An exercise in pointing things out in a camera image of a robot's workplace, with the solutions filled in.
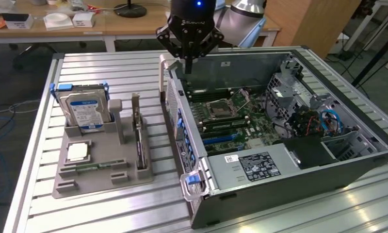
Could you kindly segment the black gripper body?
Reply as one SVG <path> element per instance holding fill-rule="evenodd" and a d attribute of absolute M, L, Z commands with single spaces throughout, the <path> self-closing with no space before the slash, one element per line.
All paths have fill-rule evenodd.
<path fill-rule="evenodd" d="M 180 42 L 203 40 L 215 28 L 215 0 L 172 0 L 168 28 Z"/>

